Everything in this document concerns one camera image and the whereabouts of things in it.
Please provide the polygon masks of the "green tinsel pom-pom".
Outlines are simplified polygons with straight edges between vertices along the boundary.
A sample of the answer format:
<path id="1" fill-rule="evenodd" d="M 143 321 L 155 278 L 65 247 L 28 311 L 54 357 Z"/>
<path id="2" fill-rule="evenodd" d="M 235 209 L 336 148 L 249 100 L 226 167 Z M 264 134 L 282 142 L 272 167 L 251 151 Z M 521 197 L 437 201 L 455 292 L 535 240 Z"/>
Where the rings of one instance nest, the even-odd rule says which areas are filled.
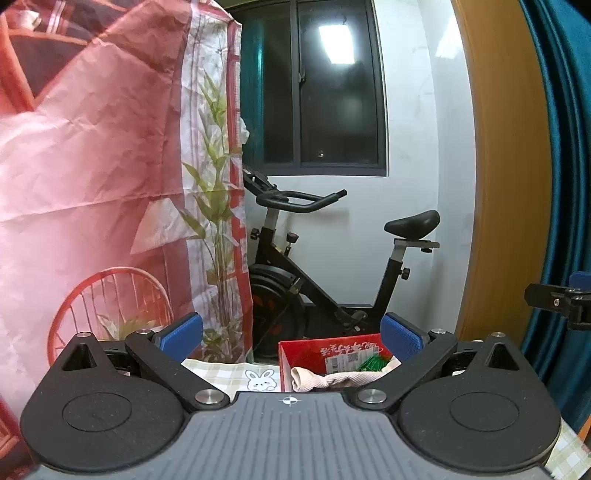
<path id="1" fill-rule="evenodd" d="M 390 360 L 380 354 L 370 356 L 368 360 L 363 362 L 360 367 L 360 372 L 381 372 L 390 364 Z"/>

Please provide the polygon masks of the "cream knitted cloth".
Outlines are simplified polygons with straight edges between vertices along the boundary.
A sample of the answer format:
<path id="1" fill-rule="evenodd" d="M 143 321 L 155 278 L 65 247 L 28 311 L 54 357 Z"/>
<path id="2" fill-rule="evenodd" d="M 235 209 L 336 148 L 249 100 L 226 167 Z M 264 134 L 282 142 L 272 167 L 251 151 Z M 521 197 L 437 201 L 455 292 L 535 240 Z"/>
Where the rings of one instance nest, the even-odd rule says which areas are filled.
<path id="1" fill-rule="evenodd" d="M 401 365 L 401 361 L 393 357 L 380 371 L 350 371 L 328 375 L 319 375 L 308 369 L 294 367 L 290 370 L 291 385 L 297 393 L 311 392 L 315 389 L 360 387 L 381 379 Z"/>

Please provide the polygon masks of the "teal curtain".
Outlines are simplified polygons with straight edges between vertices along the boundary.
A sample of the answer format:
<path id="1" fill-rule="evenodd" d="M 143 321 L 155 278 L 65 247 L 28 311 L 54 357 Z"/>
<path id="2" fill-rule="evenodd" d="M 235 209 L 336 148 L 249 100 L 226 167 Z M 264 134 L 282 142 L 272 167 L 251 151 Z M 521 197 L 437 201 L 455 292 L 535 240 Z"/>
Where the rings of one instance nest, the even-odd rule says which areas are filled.
<path id="1" fill-rule="evenodd" d="M 541 67 L 551 142 L 551 215 L 541 281 L 590 284 L 590 4 L 521 4 Z M 533 311 L 522 351 L 575 431 L 590 415 L 590 333 Z"/>

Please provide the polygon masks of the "red strawberry cardboard box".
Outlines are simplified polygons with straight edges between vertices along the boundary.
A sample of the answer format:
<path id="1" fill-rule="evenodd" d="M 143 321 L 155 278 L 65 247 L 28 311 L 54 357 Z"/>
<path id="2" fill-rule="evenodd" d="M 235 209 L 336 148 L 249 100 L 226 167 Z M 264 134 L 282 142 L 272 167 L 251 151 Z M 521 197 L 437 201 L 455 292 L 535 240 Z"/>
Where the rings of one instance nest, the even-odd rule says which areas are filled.
<path id="1" fill-rule="evenodd" d="M 281 389 L 294 392 L 290 370 L 301 367 L 315 374 L 359 371 L 370 356 L 380 354 L 391 360 L 379 334 L 328 339 L 282 341 L 279 344 Z"/>

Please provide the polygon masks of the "checked bunny tablecloth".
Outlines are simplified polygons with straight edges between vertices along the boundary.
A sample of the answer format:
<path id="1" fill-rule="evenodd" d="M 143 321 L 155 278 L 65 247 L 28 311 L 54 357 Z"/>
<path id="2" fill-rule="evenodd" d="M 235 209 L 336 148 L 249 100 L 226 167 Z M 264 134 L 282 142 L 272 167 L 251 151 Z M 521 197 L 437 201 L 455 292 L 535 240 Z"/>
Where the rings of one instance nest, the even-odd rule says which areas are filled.
<path id="1" fill-rule="evenodd" d="M 182 365 L 231 399 L 239 391 L 281 391 L 280 368 L 274 365 L 208 363 L 195 359 L 186 359 Z M 590 478 L 590 451 L 565 421 L 546 467 L 554 479 Z"/>

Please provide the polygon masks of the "pink printed backdrop sheet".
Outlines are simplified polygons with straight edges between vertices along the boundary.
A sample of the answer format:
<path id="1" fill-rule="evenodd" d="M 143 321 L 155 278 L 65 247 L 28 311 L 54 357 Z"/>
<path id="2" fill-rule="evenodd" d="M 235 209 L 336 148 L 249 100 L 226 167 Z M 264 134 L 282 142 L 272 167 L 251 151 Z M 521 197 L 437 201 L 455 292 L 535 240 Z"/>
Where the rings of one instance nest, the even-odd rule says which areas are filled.
<path id="1" fill-rule="evenodd" d="M 77 331 L 195 311 L 252 349 L 242 27 L 214 1 L 15 1 L 1 16 L 1 411 Z"/>

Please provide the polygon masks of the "dark window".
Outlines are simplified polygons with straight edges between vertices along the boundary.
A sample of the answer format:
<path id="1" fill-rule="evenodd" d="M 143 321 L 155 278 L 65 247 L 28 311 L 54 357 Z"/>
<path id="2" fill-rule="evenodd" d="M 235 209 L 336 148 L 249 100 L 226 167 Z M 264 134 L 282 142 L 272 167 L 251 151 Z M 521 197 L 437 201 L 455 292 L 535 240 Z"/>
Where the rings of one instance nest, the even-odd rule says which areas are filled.
<path id="1" fill-rule="evenodd" d="M 249 1 L 242 25 L 243 161 L 266 175 L 387 172 L 386 106 L 370 1 Z"/>

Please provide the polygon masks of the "wooden door frame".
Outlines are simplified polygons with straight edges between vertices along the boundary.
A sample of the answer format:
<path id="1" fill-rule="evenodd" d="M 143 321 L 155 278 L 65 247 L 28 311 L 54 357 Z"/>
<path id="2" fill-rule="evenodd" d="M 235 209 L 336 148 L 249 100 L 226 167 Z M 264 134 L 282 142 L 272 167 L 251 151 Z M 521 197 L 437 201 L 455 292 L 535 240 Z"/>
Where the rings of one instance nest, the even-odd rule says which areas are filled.
<path id="1" fill-rule="evenodd" d="M 453 4 L 475 116 L 476 208 L 457 335 L 501 331 L 520 342 L 541 278 L 552 200 L 552 159 L 541 67 L 517 1 Z"/>

